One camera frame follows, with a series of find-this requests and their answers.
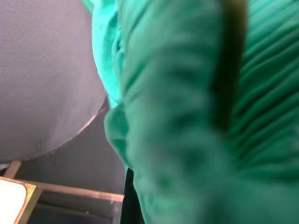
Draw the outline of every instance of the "black fabric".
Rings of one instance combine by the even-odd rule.
[[[133,178],[134,172],[128,169],[120,224],[144,224],[138,196],[133,186]]]

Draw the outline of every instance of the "white surface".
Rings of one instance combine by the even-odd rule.
[[[26,199],[23,185],[0,180],[0,224],[13,224]]]

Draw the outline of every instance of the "green fabric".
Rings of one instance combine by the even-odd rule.
[[[100,49],[115,68],[105,76],[121,95],[106,116],[107,138],[135,172],[146,224],[298,223],[299,1],[248,2],[225,139],[211,124],[208,91],[223,32],[219,1],[118,0],[117,25],[103,17],[104,39],[114,37]]]
[[[81,0],[87,11],[93,13],[93,0]]]
[[[99,76],[107,91],[110,107],[121,101],[113,57],[117,51],[116,36],[120,34],[115,0],[94,0],[92,14],[93,57]]]

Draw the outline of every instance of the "gray upholstery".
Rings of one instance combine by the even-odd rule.
[[[80,0],[0,1],[0,162],[74,138],[105,95]]]

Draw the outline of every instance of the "wooden frame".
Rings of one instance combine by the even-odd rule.
[[[37,201],[42,193],[42,190],[61,193],[61,194],[89,197],[89,198],[106,200],[111,202],[118,202],[118,203],[122,203],[124,198],[124,195],[107,193],[107,192],[96,191],[96,190],[74,188],[74,187],[49,184],[49,183],[41,183],[41,182],[31,182],[27,180],[14,180],[14,177],[18,172],[20,166],[21,166],[20,161],[12,161],[9,164],[4,176],[0,177],[0,180],[12,182],[15,184],[20,184],[24,186],[24,188],[26,189],[25,202],[14,224],[27,223],[33,209],[37,204]]]
[[[42,193],[42,190],[35,185],[8,179],[5,177],[0,177],[0,180],[10,182],[13,184],[19,184],[25,188],[26,190],[25,200],[16,220],[14,221],[14,224],[26,224],[37,203],[37,200],[39,199]]]

